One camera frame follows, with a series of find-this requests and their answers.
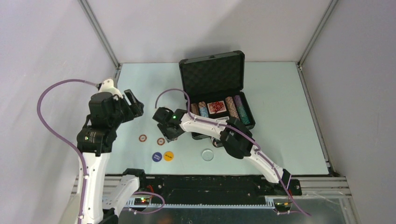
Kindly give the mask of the black poker case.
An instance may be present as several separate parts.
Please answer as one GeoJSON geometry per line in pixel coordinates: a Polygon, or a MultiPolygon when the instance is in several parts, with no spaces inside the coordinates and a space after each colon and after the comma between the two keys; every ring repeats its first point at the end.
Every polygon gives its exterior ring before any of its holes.
{"type": "MultiPolygon", "coordinates": [[[[247,129],[253,129],[255,119],[244,94],[245,54],[240,51],[231,51],[198,58],[183,59],[179,63],[183,90],[188,94],[190,104],[215,101],[224,101],[227,97],[241,96],[250,124],[247,129]]],[[[209,118],[217,119],[230,116],[227,111],[218,114],[209,114],[209,118]]]]}

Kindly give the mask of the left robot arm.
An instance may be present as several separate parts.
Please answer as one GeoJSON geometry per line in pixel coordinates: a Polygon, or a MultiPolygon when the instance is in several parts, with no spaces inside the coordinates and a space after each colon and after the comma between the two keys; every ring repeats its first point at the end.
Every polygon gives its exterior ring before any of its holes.
{"type": "Polygon", "coordinates": [[[78,224],[114,224],[118,221],[128,198],[143,194],[148,188],[142,169],[127,168],[116,189],[103,202],[105,172],[122,123],[143,115],[144,104],[136,99],[130,89],[122,96],[98,92],[91,96],[87,115],[77,134],[77,149],[82,155],[78,191],[80,210],[78,224]]]}

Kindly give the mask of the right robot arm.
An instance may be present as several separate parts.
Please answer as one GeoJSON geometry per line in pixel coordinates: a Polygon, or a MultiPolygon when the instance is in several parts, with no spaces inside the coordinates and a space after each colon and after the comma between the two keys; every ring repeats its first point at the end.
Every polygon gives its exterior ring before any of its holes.
{"type": "Polygon", "coordinates": [[[236,118],[212,119],[201,117],[186,110],[172,111],[166,107],[157,108],[153,115],[157,127],[170,142],[183,133],[199,133],[220,140],[226,152],[233,158],[247,160],[255,166],[272,185],[277,195],[284,195],[290,189],[291,174],[274,163],[253,139],[252,133],[236,118]]]}

